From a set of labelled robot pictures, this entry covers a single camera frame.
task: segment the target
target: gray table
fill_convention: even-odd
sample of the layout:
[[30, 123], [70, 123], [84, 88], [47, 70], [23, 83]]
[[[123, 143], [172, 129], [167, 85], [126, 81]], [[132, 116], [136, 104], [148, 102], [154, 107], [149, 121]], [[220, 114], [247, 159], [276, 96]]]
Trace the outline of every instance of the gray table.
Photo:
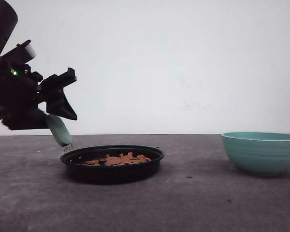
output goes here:
[[129, 184], [77, 183], [51, 136], [0, 137], [0, 232], [290, 232], [290, 171], [234, 167], [219, 135], [74, 136], [74, 148], [136, 144], [165, 151], [160, 171]]

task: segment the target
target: white wall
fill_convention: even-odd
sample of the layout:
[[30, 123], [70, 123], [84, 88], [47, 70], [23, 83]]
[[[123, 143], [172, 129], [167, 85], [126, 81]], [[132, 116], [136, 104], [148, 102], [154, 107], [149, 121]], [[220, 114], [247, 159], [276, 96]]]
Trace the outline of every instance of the white wall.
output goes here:
[[31, 39], [33, 71], [76, 71], [71, 134], [290, 133], [290, 0], [8, 2], [4, 52]]

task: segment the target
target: black dish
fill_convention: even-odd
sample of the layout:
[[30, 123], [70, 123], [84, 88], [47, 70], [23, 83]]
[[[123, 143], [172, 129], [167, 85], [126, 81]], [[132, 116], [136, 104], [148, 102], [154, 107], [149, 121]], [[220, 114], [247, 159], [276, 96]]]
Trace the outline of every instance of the black dish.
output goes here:
[[[106, 154], [119, 157], [133, 152], [133, 156], [144, 155], [151, 161], [123, 166], [89, 166], [85, 161], [105, 158]], [[132, 182], [153, 175], [160, 165], [164, 152], [155, 147], [139, 145], [106, 145], [70, 151], [60, 160], [66, 165], [67, 174], [78, 181], [97, 184], [119, 184]]]

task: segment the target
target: tabletop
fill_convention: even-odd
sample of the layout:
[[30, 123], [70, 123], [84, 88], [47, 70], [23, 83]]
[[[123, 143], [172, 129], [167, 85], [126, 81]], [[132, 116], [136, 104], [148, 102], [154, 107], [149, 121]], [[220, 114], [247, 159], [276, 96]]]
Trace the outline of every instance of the tabletop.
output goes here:
[[146, 145], [165, 152], [153, 176], [76, 182], [52, 136], [0, 136], [0, 232], [290, 232], [290, 170], [241, 172], [217, 134], [75, 135], [75, 149]]

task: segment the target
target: mint green bowl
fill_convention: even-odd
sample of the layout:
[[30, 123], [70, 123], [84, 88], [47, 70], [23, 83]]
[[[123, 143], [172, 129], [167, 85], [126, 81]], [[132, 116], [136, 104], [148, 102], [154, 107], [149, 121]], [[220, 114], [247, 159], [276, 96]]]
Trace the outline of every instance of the mint green bowl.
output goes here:
[[277, 176], [290, 168], [290, 134], [231, 132], [221, 136], [229, 159], [247, 173]]

